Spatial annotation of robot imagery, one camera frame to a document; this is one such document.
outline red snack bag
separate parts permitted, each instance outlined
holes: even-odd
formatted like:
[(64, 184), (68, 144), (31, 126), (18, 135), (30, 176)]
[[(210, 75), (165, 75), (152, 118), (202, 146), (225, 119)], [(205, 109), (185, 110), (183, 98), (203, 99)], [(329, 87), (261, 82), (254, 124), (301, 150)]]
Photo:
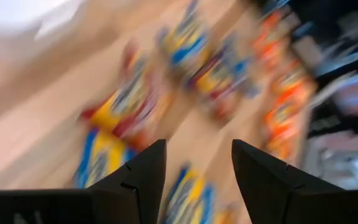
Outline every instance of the red snack bag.
[(124, 49), (120, 78), (120, 87), (83, 117), (141, 151), (156, 140), (158, 121), (170, 100), (161, 76), (133, 42)]

